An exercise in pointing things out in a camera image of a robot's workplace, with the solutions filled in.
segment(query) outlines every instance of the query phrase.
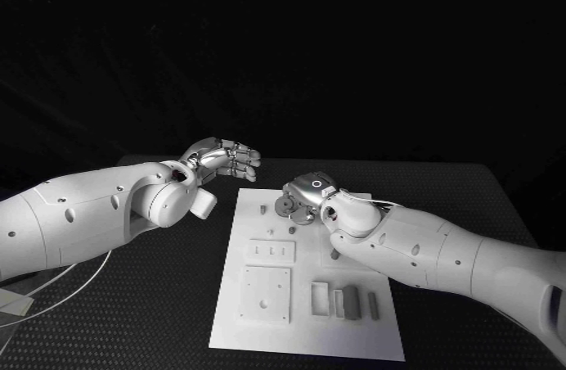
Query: black curtain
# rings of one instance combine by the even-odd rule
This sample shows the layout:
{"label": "black curtain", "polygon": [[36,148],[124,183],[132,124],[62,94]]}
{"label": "black curtain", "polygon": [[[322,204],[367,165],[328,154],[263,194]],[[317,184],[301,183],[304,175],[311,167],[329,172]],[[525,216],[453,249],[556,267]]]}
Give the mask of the black curtain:
{"label": "black curtain", "polygon": [[5,193],[213,135],[268,157],[485,164],[548,229],[563,0],[0,0],[0,17]]}

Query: plate with holes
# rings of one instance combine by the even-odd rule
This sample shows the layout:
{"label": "plate with holes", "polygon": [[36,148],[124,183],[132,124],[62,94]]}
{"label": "plate with holes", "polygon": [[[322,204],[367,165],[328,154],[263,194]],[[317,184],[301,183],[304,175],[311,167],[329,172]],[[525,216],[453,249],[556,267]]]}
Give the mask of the plate with holes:
{"label": "plate with holes", "polygon": [[242,269],[237,318],[250,323],[289,323],[291,269],[246,266]]}

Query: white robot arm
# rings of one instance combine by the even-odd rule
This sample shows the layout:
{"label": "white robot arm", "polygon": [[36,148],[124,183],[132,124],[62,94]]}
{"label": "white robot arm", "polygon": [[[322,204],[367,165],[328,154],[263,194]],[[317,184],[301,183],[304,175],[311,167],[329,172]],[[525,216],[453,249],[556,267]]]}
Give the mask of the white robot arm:
{"label": "white robot arm", "polygon": [[200,185],[216,174],[253,182],[259,157],[207,138],[178,161],[72,174],[0,202],[0,281],[92,259],[188,211],[206,219],[216,197]]}
{"label": "white robot arm", "polygon": [[566,364],[566,253],[481,237],[384,201],[378,206],[338,189],[321,172],[295,178],[282,193],[278,214],[302,225],[319,215],[335,255],[412,287],[488,304]]}

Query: table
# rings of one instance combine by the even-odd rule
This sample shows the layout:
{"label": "table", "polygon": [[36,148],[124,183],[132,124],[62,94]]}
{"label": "table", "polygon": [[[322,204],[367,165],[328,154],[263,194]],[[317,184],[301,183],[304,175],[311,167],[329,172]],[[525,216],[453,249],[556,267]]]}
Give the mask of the table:
{"label": "table", "polygon": [[[174,160],[125,156],[118,165]],[[351,192],[425,210],[479,235],[535,246],[517,211],[482,165],[263,159],[257,181],[219,177],[207,220],[187,215],[145,232],[112,254],[88,289],[23,323],[0,368],[563,368],[535,337],[473,300],[390,281],[406,363],[207,348],[237,189],[281,188],[309,171]],[[44,290],[36,312],[88,280],[100,257]]]}

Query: robotic hand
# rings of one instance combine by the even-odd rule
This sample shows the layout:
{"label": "robotic hand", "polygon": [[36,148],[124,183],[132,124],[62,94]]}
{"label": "robotic hand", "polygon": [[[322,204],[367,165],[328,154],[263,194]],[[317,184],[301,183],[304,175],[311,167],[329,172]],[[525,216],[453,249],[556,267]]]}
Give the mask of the robotic hand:
{"label": "robotic hand", "polygon": [[188,211],[206,219],[216,197],[200,185],[216,174],[253,182],[259,157],[246,145],[207,138],[178,161],[72,174],[0,202],[0,281],[92,259]]}
{"label": "robotic hand", "polygon": [[364,200],[322,172],[285,184],[275,209],[301,225],[319,216],[334,253],[397,282],[488,304],[566,364],[566,253],[481,237],[433,214]]}

